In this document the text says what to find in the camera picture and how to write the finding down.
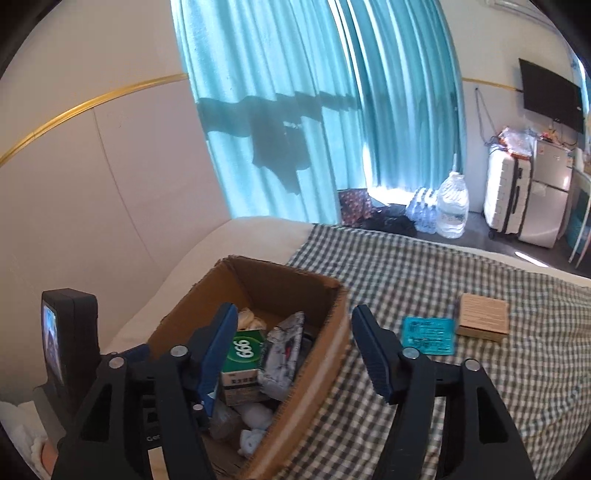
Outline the person left hand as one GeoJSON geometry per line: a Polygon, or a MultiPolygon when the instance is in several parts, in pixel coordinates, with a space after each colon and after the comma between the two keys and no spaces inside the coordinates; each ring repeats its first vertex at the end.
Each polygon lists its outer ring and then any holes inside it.
{"type": "Polygon", "coordinates": [[[56,449],[49,441],[46,441],[41,449],[41,463],[49,476],[52,476],[53,474],[57,458],[58,453],[56,449]]]}

